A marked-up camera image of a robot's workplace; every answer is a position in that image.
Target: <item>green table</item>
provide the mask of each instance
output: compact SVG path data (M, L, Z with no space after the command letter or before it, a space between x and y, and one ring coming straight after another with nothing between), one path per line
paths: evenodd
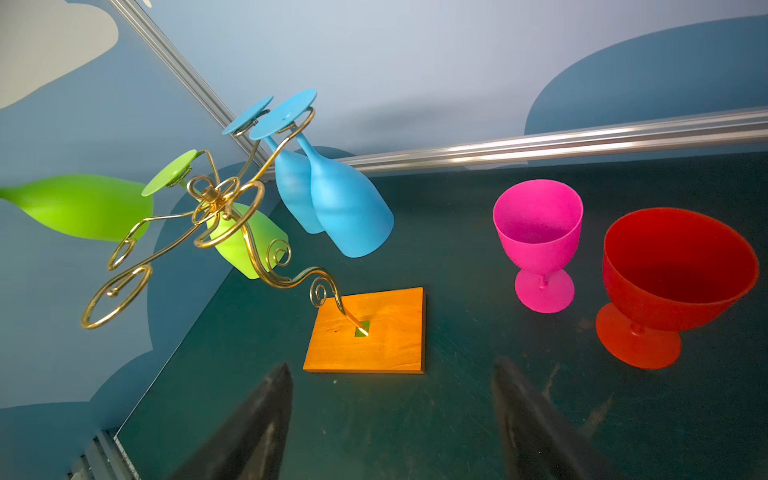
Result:
M343 294L424 286L426 374L302 370L316 310L308 286L273 290L233 270L118 438L143 480L164 478L215 431L277 363L295 381L281 478L505 478L490 375L510 356L554 406L630 478L763 478L768 472L764 280L717 321L682 333L670 368L642 371L611 356L594 331L609 300L602 240L621 215L682 207L768 249L765 154L512 168L374 179L395 214L376 252L342 256L279 206L288 272L330 269ZM532 178L571 185L584 201L578 251L566 267L576 298L534 313L515 296L518 269L493 226L496 198Z

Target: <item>wooden base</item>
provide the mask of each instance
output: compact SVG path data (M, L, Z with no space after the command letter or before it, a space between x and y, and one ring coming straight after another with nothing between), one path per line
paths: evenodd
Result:
M424 289L342 297L344 308L370 322L369 336L355 336L355 326L329 298L318 310L307 372L424 373Z

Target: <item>red goblet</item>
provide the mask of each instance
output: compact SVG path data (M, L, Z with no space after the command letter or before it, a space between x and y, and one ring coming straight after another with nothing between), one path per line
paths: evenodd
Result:
M598 336L619 360L663 369L680 356L678 332L714 320L757 277L754 250L725 223L677 208L632 212L605 235L603 281L613 303L598 313Z

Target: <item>beige shape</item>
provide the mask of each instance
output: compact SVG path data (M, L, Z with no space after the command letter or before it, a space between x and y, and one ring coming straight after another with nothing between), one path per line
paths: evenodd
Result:
M0 2L0 108L80 68L118 43L104 10L65 0Z

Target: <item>wine glass base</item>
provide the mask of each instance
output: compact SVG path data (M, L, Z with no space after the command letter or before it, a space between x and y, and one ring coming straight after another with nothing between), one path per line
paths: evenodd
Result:
M556 313L571 305L575 288L565 270L549 276L547 286L541 286L541 275L520 270L515 277L515 292L523 305L539 313Z
M639 369L658 370L675 363L683 344L678 332L646 327L633 332L633 323L613 303L600 309L595 329L606 349L619 360Z

